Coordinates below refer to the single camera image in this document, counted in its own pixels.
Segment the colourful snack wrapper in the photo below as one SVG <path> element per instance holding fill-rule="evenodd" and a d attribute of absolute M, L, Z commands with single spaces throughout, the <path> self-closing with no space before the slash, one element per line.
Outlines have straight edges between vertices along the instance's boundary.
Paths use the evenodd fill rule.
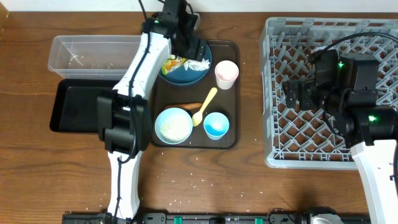
<path fill-rule="evenodd" d="M 180 68 L 186 61 L 187 59 L 183 57 L 171 55 L 162 65 L 162 74 L 167 75 L 168 73 Z"/>

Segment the pink plastic cup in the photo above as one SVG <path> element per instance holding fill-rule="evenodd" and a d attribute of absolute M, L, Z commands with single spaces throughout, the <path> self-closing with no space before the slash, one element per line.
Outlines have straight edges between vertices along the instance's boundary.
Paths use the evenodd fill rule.
<path fill-rule="evenodd" d="M 230 60 L 223 60 L 215 67 L 216 84 L 222 90 L 230 89 L 238 76 L 239 68 Z"/>

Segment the light blue plastic cup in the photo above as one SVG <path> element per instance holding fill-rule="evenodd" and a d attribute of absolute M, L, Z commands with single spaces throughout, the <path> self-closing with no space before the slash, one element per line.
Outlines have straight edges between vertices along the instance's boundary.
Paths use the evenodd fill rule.
<path fill-rule="evenodd" d="M 229 130 L 229 119 L 223 113 L 210 113 L 206 116 L 203 126 L 210 139 L 220 140 Z"/>

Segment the white paper napkin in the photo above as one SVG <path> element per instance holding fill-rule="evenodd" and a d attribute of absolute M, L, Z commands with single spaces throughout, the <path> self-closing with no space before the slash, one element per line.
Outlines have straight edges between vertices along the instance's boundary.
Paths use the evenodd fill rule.
<path fill-rule="evenodd" d="M 188 69 L 194 70 L 194 71 L 204 71 L 208 70 L 210 67 L 211 62 L 209 60 L 205 60 L 204 58 L 202 59 L 201 62 L 196 61 L 196 60 L 187 60 L 183 66 L 184 69 L 187 71 Z"/>

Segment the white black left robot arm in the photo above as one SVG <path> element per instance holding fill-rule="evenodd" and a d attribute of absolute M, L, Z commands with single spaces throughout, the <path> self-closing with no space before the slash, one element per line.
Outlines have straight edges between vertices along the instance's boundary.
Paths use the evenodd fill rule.
<path fill-rule="evenodd" d="M 171 55 L 202 61 L 206 40 L 193 33 L 198 18 L 186 0 L 166 0 L 160 12 L 145 16 L 140 46 L 127 72 L 97 98 L 98 136 L 111 164 L 107 223 L 135 219 L 139 164 L 152 136 L 148 98 Z"/>

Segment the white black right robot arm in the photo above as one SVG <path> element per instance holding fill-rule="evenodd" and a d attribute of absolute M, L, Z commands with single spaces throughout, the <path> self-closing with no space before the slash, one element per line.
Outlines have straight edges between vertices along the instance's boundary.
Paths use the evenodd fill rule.
<path fill-rule="evenodd" d="M 341 54 L 336 45 L 366 36 L 397 37 L 362 32 L 339 39 L 310 54 L 313 78 L 282 84 L 289 108 L 322 109 L 335 118 L 330 131 L 345 140 L 358 168 L 372 223 L 397 223 L 397 111 L 377 105 L 379 61 L 373 55 Z"/>

